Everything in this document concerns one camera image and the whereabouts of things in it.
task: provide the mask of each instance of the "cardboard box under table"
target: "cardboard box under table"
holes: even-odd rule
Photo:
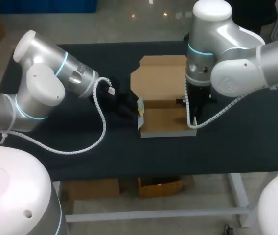
[[[187,126],[186,107],[176,103],[185,96],[185,65],[181,55],[144,56],[131,74],[131,90],[139,97],[142,138],[196,135]]]

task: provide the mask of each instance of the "white robotic arm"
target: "white robotic arm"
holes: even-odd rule
[[[99,74],[34,31],[20,40],[13,55],[23,69],[17,94],[0,94],[0,130],[34,130],[65,97],[93,94]]]
[[[0,147],[0,235],[68,235],[45,167],[21,150]]]
[[[199,0],[194,5],[185,72],[192,129],[215,120],[249,93],[278,84],[278,41],[266,45],[260,36],[236,25],[231,15],[231,6],[223,0]],[[238,98],[204,123],[191,125],[208,102],[211,86]]]

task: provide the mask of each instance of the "black tablecloth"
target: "black tablecloth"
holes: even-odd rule
[[[183,55],[183,42],[62,45],[100,76],[118,77],[129,89],[130,73],[144,55]],[[0,93],[14,94],[21,68],[12,59]],[[218,104],[204,110],[200,122],[214,115],[231,99],[214,95]],[[197,137],[140,139],[135,121],[105,114],[108,131],[103,142],[90,152],[56,155],[15,136],[5,146],[22,149],[37,157],[52,180],[110,177],[172,176],[231,172],[278,171],[278,90],[249,95],[207,127]],[[42,125],[29,135],[64,151],[85,148],[97,140],[101,120],[89,100],[66,94]]]

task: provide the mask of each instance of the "box flap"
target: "box flap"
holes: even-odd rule
[[[185,56],[144,56],[130,87],[143,100],[176,100],[185,94]]]
[[[186,65],[184,55],[146,55],[140,60],[140,66],[150,65]]]

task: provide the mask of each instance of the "floor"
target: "floor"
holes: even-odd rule
[[[242,179],[251,198],[266,173],[245,173]],[[76,201],[74,213],[129,212],[147,210],[203,209],[235,206],[227,175],[196,175],[194,186],[184,178],[183,193],[164,198],[138,199],[135,180],[122,180],[127,188],[121,196],[107,199]],[[85,222],[70,224],[70,235],[99,234],[162,234],[162,235],[222,235],[225,224],[235,228],[237,235],[261,235],[258,225],[242,229],[237,216],[138,219],[121,221]]]
[[[22,35],[35,30],[56,44],[181,40],[188,32],[196,0],[99,0],[96,14],[1,15],[6,36],[0,43],[0,82],[8,60]],[[271,25],[262,36],[269,38]],[[264,173],[242,174],[248,196],[258,187]],[[195,187],[169,198],[138,200],[129,193],[119,198],[78,201],[75,213],[131,210],[191,209],[233,205],[225,175],[195,176]],[[75,223],[70,235],[85,234],[193,234],[221,235],[225,223],[237,235],[260,235],[257,225],[239,228],[236,216],[142,219]]]

